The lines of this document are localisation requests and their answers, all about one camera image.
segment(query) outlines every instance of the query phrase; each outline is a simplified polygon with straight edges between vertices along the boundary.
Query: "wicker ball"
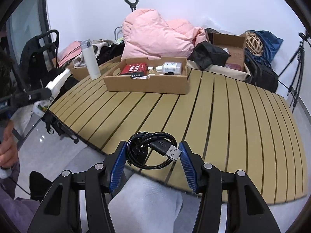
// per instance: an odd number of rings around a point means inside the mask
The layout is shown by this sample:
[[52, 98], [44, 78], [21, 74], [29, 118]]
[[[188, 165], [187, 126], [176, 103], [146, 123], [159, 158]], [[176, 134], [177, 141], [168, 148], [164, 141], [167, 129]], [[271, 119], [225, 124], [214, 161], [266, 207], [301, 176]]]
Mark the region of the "wicker ball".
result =
[[249, 49], [255, 56], [262, 56], [263, 44], [260, 38], [254, 32], [245, 32], [245, 35], [247, 49]]

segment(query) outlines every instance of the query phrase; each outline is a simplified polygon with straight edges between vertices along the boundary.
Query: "black bag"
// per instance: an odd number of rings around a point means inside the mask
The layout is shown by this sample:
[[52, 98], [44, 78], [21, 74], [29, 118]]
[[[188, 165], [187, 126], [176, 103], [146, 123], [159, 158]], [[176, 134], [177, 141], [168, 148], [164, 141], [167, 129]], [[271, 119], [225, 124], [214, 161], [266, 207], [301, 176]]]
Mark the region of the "black bag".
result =
[[188, 59], [195, 61], [201, 70], [205, 70], [211, 64], [225, 66], [229, 57], [230, 54], [222, 48], [203, 41], [194, 48]]
[[256, 62], [247, 49], [245, 49], [245, 64], [247, 65], [252, 76], [250, 84], [273, 93], [276, 92], [279, 85], [278, 75], [272, 68], [267, 67], [263, 62]]
[[115, 57], [123, 54], [125, 44], [124, 42], [116, 45], [112, 44], [111, 47], [103, 46], [100, 50], [100, 54], [97, 57], [98, 65], [101, 65], [109, 60], [112, 60]]

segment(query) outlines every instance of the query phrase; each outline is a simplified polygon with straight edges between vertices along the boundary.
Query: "pink blanket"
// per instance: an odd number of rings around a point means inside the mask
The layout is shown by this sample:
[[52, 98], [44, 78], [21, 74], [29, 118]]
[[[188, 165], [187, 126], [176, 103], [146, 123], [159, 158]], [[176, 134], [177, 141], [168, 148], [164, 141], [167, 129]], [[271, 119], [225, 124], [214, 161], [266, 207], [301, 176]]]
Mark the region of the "pink blanket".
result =
[[125, 48], [122, 59], [132, 57], [189, 57], [206, 41], [202, 27], [184, 19], [165, 21], [154, 9], [137, 9], [123, 22]]

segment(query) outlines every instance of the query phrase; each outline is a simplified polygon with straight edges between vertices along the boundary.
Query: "table slat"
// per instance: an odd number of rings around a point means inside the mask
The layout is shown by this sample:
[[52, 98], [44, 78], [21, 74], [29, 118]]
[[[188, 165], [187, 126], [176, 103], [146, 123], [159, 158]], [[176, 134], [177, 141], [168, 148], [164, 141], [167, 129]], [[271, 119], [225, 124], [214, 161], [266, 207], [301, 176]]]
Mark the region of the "table slat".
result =
[[88, 101], [88, 99], [102, 86], [105, 87], [104, 80], [101, 80], [99, 83], [95, 84], [92, 88], [90, 88], [87, 92], [85, 92], [82, 96], [80, 96], [71, 106], [66, 109], [63, 114], [59, 115], [59, 119], [63, 122], [65, 121], [82, 103]]
[[53, 105], [49, 108], [51, 111], [54, 110], [62, 101], [64, 101], [70, 94], [72, 94], [74, 91], [78, 92], [78, 88], [82, 89], [84, 85], [87, 85], [91, 82], [90, 77], [87, 76], [83, 80], [79, 81], [76, 85], [74, 85], [70, 90], [68, 90], [66, 93], [62, 95]]
[[225, 171], [228, 152], [229, 113], [225, 76], [215, 74], [214, 104], [211, 131], [207, 144], [205, 162]]
[[296, 197], [301, 197], [304, 195], [307, 195], [308, 193], [308, 171], [307, 171], [307, 165], [306, 165], [306, 158], [304, 154], [304, 146], [301, 141], [301, 136], [296, 124], [296, 121], [294, 119], [293, 114], [290, 111], [290, 108], [288, 107], [287, 102], [285, 99], [281, 96], [279, 96], [281, 99], [287, 114], [290, 118], [291, 124], [293, 126], [294, 132], [295, 132], [295, 137], [298, 142], [298, 148], [295, 146], [294, 147], [294, 158], [295, 158], [295, 166], [296, 166]]
[[93, 133], [101, 126], [106, 118], [119, 106], [129, 95], [128, 92], [118, 92], [96, 113], [91, 113], [90, 119], [86, 125], [79, 131], [79, 135], [89, 140]]
[[242, 99], [247, 131], [248, 167], [246, 172], [253, 181], [254, 185], [257, 187], [258, 191], [262, 193], [263, 157], [257, 114], [246, 83], [237, 81], [237, 84]]
[[287, 193], [287, 166], [284, 142], [278, 120], [264, 89], [257, 88], [269, 119], [276, 156], [276, 197], [275, 202], [285, 202]]
[[89, 142], [97, 148], [102, 149], [103, 145], [116, 131], [124, 118], [131, 113], [133, 108], [140, 103], [146, 93], [131, 93], [100, 125], [95, 133], [90, 137]]
[[157, 103], [160, 96], [161, 94], [155, 93], [146, 94], [105, 144], [102, 151], [107, 154], [111, 154], [115, 152], [121, 140], [128, 141], [130, 137], [137, 132], [145, 118], [149, 115], [150, 111]]
[[149, 133], [163, 131], [164, 124], [172, 112], [178, 96], [174, 94], [163, 94], [139, 131]]
[[246, 171], [246, 130], [244, 122], [244, 111], [242, 108], [240, 93], [234, 79], [226, 77], [229, 118], [230, 118], [230, 140], [227, 172], [235, 173], [237, 170]]
[[80, 117], [78, 117], [78, 119], [70, 126], [70, 129], [79, 133], [88, 121], [116, 94], [117, 92], [105, 92], [91, 106], [89, 106]]
[[[164, 127], [163, 131], [171, 134], [176, 139], [177, 143], [182, 140], [185, 133], [185, 129], [193, 108], [194, 100], [197, 95], [201, 75], [202, 71], [191, 70], [188, 78], [190, 83], [190, 91], [186, 95], [180, 95], [176, 106]], [[166, 157], [163, 157], [159, 153], [151, 152], [146, 164], [149, 166], [158, 165], [165, 159]], [[145, 173], [155, 179], [165, 181], [168, 173], [170, 172], [171, 166], [172, 164], [159, 170], [142, 170], [142, 173]]]
[[88, 98], [87, 101], [83, 102], [78, 108], [72, 112], [72, 114], [64, 120], [64, 123], [70, 127], [89, 107], [92, 105], [107, 92], [106, 85], [103, 85], [99, 90], [97, 90], [94, 94]]
[[[206, 136], [210, 123], [213, 85], [214, 74], [203, 72], [199, 93], [185, 137], [192, 152], [201, 155], [201, 157], [203, 157], [205, 151]], [[178, 186], [183, 190], [192, 191], [192, 189], [188, 187], [180, 160], [176, 161], [168, 184]]]
[[293, 148], [290, 140], [290, 135], [285, 123], [285, 119], [281, 113], [281, 110], [273, 96], [273, 94], [269, 91], [265, 91], [269, 101], [274, 109], [274, 113], [278, 120], [282, 138], [284, 141], [285, 147], [285, 156], [286, 156], [286, 165], [287, 165], [287, 195], [286, 201], [292, 201], [295, 199], [295, 192], [296, 192], [296, 170], [295, 170], [295, 162], [294, 162], [294, 155], [293, 155]]
[[[102, 72], [107, 72], [110, 68], [114, 67], [115, 64], [112, 63], [111, 65], [107, 66], [102, 70]], [[86, 92], [88, 92], [92, 87], [96, 86], [98, 83], [100, 83], [105, 76], [106, 73], [102, 74], [101, 77], [99, 77], [96, 80], [91, 80], [91, 83], [89, 83], [87, 86], [85, 86], [83, 89], [81, 89], [74, 97], [72, 97], [66, 104], [64, 104], [59, 110], [54, 110], [54, 113], [58, 116], [61, 116], [68, 108], [70, 108], [79, 98], [81, 98]]]
[[250, 84], [247, 84], [247, 87], [254, 102], [262, 137], [264, 158], [262, 197], [268, 204], [273, 204], [276, 192], [276, 160], [272, 133], [265, 108], [256, 87]]

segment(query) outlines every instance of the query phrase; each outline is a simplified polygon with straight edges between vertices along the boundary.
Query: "hair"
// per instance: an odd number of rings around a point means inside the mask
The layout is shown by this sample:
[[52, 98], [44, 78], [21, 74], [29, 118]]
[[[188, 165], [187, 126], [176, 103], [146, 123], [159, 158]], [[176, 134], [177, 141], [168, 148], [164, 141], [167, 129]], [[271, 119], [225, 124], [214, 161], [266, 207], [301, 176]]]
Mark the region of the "hair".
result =
[[0, 97], [13, 93], [10, 73], [13, 67], [13, 60], [0, 47]]

